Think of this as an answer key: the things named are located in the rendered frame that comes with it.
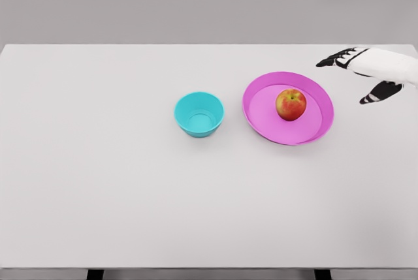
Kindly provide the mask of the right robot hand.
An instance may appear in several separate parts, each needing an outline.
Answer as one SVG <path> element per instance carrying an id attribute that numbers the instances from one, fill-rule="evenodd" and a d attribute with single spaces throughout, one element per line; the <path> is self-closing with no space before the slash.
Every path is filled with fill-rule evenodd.
<path id="1" fill-rule="evenodd" d="M 399 93 L 406 84 L 418 90 L 418 58 L 381 48 L 346 48 L 322 59 L 315 66 L 337 66 L 356 75 L 379 80 L 360 99 L 360 104 L 384 101 Z"/>

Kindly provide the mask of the red yellow apple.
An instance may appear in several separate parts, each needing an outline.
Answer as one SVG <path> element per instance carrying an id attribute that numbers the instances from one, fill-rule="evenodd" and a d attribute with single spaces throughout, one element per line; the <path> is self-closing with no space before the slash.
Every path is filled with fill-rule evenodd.
<path id="1" fill-rule="evenodd" d="M 306 110 L 305 95 L 297 89 L 285 89 L 276 97 L 276 112 L 286 121 L 298 119 Z"/>

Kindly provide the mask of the pink plate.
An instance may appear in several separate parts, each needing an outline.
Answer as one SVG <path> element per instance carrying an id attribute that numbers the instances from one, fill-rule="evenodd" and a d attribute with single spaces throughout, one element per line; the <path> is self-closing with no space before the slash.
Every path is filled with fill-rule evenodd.
<path id="1" fill-rule="evenodd" d="M 291 88 L 303 93 L 307 105 L 298 119 L 286 121 L 276 111 L 276 97 Z M 314 142 L 329 131 L 334 121 L 334 107 L 327 92 L 317 82 L 294 72 L 270 72 L 254 79 L 243 94 L 242 108 L 257 133 L 284 145 Z"/>

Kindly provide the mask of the blue bowl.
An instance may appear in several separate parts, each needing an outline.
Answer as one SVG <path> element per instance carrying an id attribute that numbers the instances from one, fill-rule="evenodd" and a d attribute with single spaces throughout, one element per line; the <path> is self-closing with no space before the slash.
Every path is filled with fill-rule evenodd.
<path id="1" fill-rule="evenodd" d="M 207 92 L 197 91 L 181 97 L 174 107 L 174 119 L 186 134 L 204 138 L 222 124 L 225 108 L 221 100 Z"/>

